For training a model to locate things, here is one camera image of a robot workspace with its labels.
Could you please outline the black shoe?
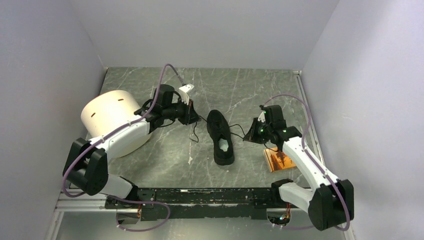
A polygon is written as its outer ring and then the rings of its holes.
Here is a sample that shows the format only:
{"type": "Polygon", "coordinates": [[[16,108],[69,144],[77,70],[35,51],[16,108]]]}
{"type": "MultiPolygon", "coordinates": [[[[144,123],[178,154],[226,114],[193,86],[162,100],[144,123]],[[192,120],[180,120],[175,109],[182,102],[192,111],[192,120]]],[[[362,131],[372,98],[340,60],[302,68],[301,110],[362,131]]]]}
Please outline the black shoe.
{"type": "Polygon", "coordinates": [[[206,129],[213,142],[213,158],[217,165],[231,165],[234,160],[234,148],[231,131],[224,115],[213,109],[206,118],[206,129]]]}

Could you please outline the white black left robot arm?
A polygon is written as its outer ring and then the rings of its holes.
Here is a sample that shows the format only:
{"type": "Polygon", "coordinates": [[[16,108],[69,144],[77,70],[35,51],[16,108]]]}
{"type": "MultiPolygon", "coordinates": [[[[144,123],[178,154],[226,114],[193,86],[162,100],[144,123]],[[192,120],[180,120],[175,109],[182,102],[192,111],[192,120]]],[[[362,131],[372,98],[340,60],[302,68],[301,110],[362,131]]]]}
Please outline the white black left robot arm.
{"type": "Polygon", "coordinates": [[[144,145],[152,133],[164,127],[165,120],[190,125],[199,120],[189,94],[192,84],[178,89],[162,84],[151,99],[139,105],[125,90],[112,90],[91,100],[81,120],[91,139],[76,139],[70,148],[63,183],[70,182],[82,193],[110,195],[126,208],[139,200],[138,187],[109,173],[109,161],[126,156],[144,145]]]}

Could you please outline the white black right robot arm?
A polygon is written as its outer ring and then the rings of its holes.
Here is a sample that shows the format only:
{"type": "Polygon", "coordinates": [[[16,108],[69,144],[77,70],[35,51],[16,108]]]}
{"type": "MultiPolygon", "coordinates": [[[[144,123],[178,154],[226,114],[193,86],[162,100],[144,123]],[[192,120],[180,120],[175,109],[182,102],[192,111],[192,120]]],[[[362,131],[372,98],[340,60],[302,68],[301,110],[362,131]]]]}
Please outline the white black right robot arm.
{"type": "Polygon", "coordinates": [[[289,179],[277,182],[270,193],[275,207],[290,203],[308,214],[312,225],[319,231],[349,228],[354,219],[354,187],[326,168],[305,143],[305,138],[294,126],[288,126],[279,105],[260,105],[261,114],[253,118],[243,138],[245,141],[266,144],[271,142],[278,151],[288,156],[305,177],[309,188],[289,179]]]}

